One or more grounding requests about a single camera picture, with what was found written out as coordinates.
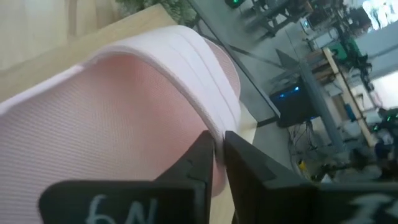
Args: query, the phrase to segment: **black machine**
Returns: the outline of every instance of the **black machine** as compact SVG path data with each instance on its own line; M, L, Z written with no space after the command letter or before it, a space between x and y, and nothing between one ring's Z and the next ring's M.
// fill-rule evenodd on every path
M44 224L206 224L214 140L204 132L154 181L73 180L39 200ZM233 223L397 223L397 184L313 185L234 132L224 141Z
M312 11L310 2L314 0L252 0L256 18L252 20L247 30L263 27L267 30L264 37L275 37L276 33L291 22L297 22ZM277 16L285 20L277 21Z
M280 112L277 125L287 128L318 117L303 81L299 80L269 96Z

